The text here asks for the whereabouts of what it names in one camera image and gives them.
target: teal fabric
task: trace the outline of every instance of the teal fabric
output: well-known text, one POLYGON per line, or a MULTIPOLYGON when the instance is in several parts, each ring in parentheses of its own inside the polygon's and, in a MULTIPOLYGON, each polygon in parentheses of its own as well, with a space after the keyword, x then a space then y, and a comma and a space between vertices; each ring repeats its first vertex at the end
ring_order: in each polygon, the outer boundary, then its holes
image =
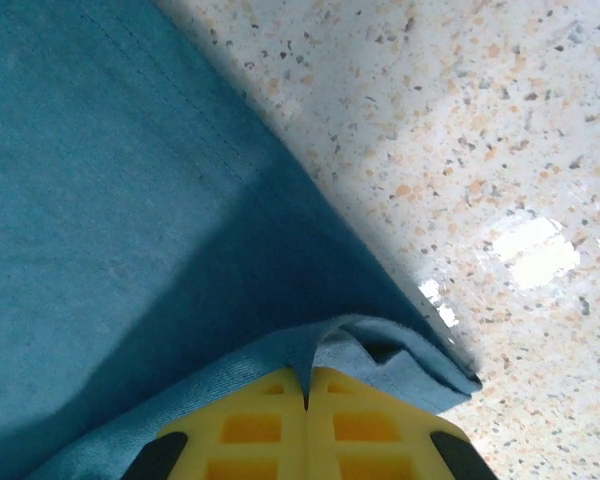
POLYGON ((0 480, 114 479, 282 366, 480 387, 151 4, 0 0, 0 480))

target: yellow plastic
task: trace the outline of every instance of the yellow plastic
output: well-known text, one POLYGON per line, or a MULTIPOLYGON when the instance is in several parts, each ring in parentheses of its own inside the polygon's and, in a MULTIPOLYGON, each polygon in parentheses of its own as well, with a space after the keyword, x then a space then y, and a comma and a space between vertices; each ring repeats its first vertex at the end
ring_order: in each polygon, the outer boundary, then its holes
POLYGON ((454 480, 429 435, 469 441, 455 425, 329 368, 309 398, 284 369, 176 420, 169 480, 454 480))

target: blue cloth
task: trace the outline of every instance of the blue cloth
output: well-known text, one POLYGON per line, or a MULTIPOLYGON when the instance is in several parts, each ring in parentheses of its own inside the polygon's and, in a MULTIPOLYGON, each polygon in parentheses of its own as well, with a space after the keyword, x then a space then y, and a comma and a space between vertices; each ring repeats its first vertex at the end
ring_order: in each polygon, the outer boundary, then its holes
POLYGON ((0 480, 117 478, 314 364, 433 412, 480 386, 152 5, 0 0, 0 480))

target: terrazzo floor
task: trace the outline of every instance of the terrazzo floor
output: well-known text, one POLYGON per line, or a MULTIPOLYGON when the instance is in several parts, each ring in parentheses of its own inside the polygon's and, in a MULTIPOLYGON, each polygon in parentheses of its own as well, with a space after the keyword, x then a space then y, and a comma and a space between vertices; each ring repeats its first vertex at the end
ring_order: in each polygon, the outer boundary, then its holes
POLYGON ((470 352, 496 474, 600 479, 600 0, 159 4, 470 352))

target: black rubber edge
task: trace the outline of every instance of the black rubber edge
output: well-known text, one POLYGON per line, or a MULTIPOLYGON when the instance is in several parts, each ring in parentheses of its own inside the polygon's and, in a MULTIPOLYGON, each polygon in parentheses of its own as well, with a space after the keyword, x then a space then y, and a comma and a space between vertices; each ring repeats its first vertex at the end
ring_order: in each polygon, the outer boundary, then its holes
POLYGON ((167 480, 188 439, 173 432, 147 443, 120 480, 167 480))
POLYGON ((469 442, 447 432, 433 432, 430 436, 455 480, 498 480, 469 442))

